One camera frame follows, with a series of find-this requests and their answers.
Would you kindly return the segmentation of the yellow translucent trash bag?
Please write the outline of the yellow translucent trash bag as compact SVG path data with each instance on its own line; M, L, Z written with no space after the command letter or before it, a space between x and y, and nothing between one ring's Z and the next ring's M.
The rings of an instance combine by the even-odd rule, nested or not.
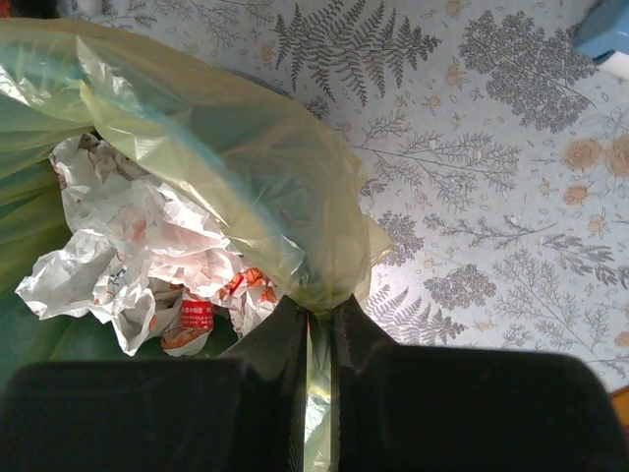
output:
M43 161L97 131L216 217L326 313L369 285L388 240L358 207L360 160L297 102L145 36L78 20L1 23L1 286L67 237Z

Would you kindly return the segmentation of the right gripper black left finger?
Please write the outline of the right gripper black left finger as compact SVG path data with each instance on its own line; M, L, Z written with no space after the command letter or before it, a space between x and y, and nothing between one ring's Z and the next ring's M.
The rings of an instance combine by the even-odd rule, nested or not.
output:
M1 398L1 467L300 471L307 334L283 298L216 358L24 367Z

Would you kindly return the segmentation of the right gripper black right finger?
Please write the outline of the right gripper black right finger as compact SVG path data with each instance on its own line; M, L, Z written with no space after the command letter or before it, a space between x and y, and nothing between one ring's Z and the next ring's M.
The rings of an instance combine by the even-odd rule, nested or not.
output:
M608 395L560 354L397 343L355 299L331 314L335 471L624 471Z

